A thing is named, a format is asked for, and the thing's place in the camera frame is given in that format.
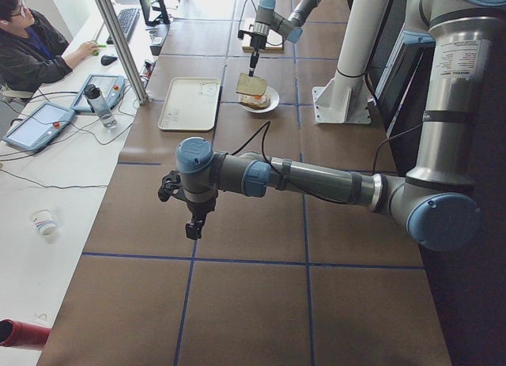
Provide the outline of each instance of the computer mouse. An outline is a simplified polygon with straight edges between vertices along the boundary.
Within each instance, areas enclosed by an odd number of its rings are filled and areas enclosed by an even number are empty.
[[[108,66],[117,58],[118,57],[115,55],[103,55],[102,58],[100,58],[100,63],[102,63],[102,66]]]

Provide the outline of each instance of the white pillar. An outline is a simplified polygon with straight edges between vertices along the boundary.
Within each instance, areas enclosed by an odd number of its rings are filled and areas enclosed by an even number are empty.
[[[366,67],[389,0],[353,0],[334,78],[313,87],[317,123],[370,123]]]

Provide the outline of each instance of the screen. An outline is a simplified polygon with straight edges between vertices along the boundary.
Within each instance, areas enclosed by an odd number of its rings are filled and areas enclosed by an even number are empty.
[[[170,24],[164,0],[139,0],[139,2],[146,25]]]
[[[34,116],[27,118],[19,129],[8,137],[25,146],[33,145],[37,139],[55,130],[53,123],[59,121],[67,111],[52,105],[45,105]]]
[[[100,91],[102,92],[102,96],[106,98],[109,96],[109,93],[111,93],[112,88],[115,85],[116,82],[116,76],[109,77],[109,76],[93,76],[89,79],[87,85],[94,84],[96,87],[100,88]],[[88,101],[86,100],[85,95],[81,94],[79,100],[74,105],[75,107],[89,107]]]

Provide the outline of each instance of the label sticker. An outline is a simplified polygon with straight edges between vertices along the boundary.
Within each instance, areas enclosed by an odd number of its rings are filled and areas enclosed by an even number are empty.
[[[430,80],[478,79],[483,76],[489,55],[488,40],[462,40],[436,46]]]

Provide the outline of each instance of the table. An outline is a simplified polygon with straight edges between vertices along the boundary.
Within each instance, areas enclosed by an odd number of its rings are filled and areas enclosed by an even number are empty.
[[[39,366],[450,364],[417,246],[386,217],[276,190],[220,193],[194,243],[186,206],[158,201],[192,135],[232,152],[269,119],[268,154],[359,172],[385,138],[373,112],[371,126],[314,124],[311,88],[334,74],[346,0],[323,0],[296,46],[261,57],[256,73],[281,103],[244,111],[234,89],[249,63],[235,39],[245,1],[181,0]],[[278,0],[278,12],[297,2]],[[157,129],[178,76],[222,80],[210,132]],[[395,172],[388,152],[377,168]]]
[[[92,39],[101,26],[99,17],[91,17],[66,52]],[[104,38],[103,43],[108,35],[106,31],[103,30],[99,38],[99,41]],[[140,70],[145,59],[153,60],[149,51],[149,34],[143,24],[137,26],[130,43],[135,43],[131,49]],[[114,52],[114,46],[108,46],[100,55]],[[119,61],[104,67],[100,64],[100,56],[89,57],[64,79],[42,86],[40,91],[77,91],[90,73],[125,74]],[[66,107],[70,106],[74,97],[70,94],[47,95],[52,102]],[[30,114],[44,101],[44,97],[35,98],[25,107],[23,114]],[[128,91],[114,110],[118,121],[115,128],[107,130],[96,117],[78,115],[75,126],[69,126],[53,145],[33,157],[3,161],[26,154],[6,156],[17,151],[1,142],[0,162],[6,172],[44,185],[107,186],[137,108],[133,91]],[[96,139],[90,133],[78,132],[76,127],[85,127],[96,135]],[[100,145],[98,141],[111,143]],[[0,180],[0,263],[3,270],[0,312],[3,318],[52,326],[104,197],[105,187],[42,188],[4,172],[0,173]],[[38,209],[49,209],[58,224],[58,230],[50,236],[38,234],[29,219],[30,214]],[[2,348],[0,364],[34,365],[39,356],[37,351]]]

